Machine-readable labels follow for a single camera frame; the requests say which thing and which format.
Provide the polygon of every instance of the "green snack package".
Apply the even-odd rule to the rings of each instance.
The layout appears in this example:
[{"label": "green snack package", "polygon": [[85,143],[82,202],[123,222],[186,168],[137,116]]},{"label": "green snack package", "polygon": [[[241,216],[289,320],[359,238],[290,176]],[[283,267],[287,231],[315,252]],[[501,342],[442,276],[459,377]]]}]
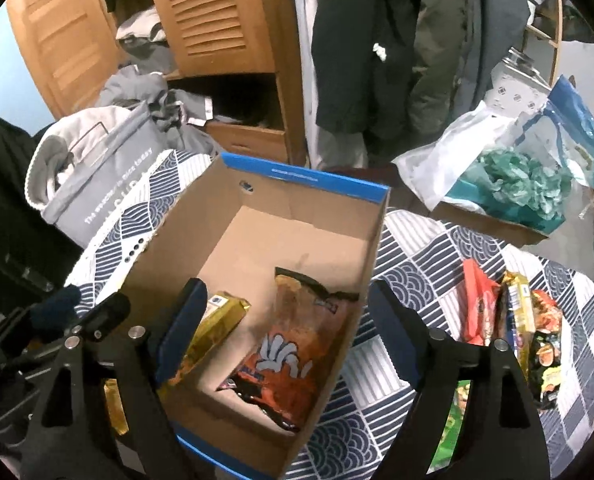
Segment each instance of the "green snack package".
[{"label": "green snack package", "polygon": [[459,381],[455,390],[454,400],[448,412],[446,425],[443,428],[442,439],[439,441],[439,446],[437,446],[437,451],[434,453],[428,472],[436,471],[450,464],[452,454],[457,445],[457,439],[459,438],[459,432],[461,431],[461,423],[463,421],[463,414],[466,411],[469,391],[470,381]]}]

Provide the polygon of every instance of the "tablecloth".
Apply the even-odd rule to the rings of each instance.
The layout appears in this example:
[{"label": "tablecloth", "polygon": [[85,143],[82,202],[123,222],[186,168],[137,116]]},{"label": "tablecloth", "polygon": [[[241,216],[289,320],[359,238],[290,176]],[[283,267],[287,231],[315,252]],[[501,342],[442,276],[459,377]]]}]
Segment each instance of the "tablecloth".
[{"label": "tablecloth", "polygon": [[[206,155],[168,151],[104,222],[67,283],[78,285],[83,314],[117,291],[176,197],[210,164]],[[552,476],[562,472],[594,429],[594,282],[504,241],[449,222],[389,210],[373,278],[387,280],[430,327],[459,338],[464,322],[462,261],[474,258],[494,280],[504,270],[528,277],[564,311],[563,383],[557,409],[541,414]],[[364,312],[338,383],[288,480],[367,479],[392,444],[414,399]]]}]

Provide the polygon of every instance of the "gold snack wrapper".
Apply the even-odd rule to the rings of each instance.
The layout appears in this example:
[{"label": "gold snack wrapper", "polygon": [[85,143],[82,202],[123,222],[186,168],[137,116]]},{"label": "gold snack wrapper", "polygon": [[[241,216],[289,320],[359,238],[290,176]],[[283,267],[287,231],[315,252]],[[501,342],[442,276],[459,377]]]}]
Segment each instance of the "gold snack wrapper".
[{"label": "gold snack wrapper", "polygon": [[510,270],[506,270],[502,283],[508,286],[510,306],[512,307],[514,322],[521,343],[519,348],[516,349],[517,361],[519,361],[523,375],[527,379],[530,343],[535,333],[530,285],[528,278],[518,272],[510,272]]},{"label": "gold snack wrapper", "polygon": [[[206,312],[194,333],[186,354],[182,358],[176,375],[168,380],[158,391],[163,399],[169,387],[178,384],[199,361],[213,348],[221,343],[238,325],[250,308],[243,298],[232,296],[227,292],[217,292],[208,299]],[[106,407],[112,427],[119,435],[128,432],[128,422],[123,411],[122,399],[119,395],[116,379],[108,379],[104,384]]]},{"label": "gold snack wrapper", "polygon": [[250,308],[243,298],[237,298],[227,292],[217,292],[208,300],[206,313],[203,315],[197,331],[194,333],[186,355],[181,361],[176,376],[168,381],[175,386],[199,361],[213,348],[221,343],[243,319]]}]

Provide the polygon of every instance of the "red wrapper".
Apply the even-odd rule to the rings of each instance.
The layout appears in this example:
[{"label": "red wrapper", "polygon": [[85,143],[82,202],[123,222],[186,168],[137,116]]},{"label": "red wrapper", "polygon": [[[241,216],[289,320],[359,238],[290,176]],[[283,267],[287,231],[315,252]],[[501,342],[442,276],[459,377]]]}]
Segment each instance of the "red wrapper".
[{"label": "red wrapper", "polygon": [[467,302],[463,338],[467,343],[488,346],[493,339],[499,285],[486,276],[476,260],[464,260],[463,273]]}]

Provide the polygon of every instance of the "white glove graphic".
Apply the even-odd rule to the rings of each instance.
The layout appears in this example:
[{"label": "white glove graphic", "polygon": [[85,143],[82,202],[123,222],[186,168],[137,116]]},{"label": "white glove graphic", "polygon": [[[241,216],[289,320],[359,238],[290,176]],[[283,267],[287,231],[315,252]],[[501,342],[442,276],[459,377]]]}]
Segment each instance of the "white glove graphic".
[{"label": "white glove graphic", "polygon": [[293,379],[299,376],[303,379],[312,368],[312,361],[308,361],[301,369],[301,375],[299,375],[297,345],[293,342],[285,342],[281,334],[276,334],[272,338],[272,343],[266,334],[261,343],[259,355],[261,359],[257,361],[255,368],[260,372],[272,370],[279,373],[282,371],[283,364],[286,363],[290,367],[290,376]]}]

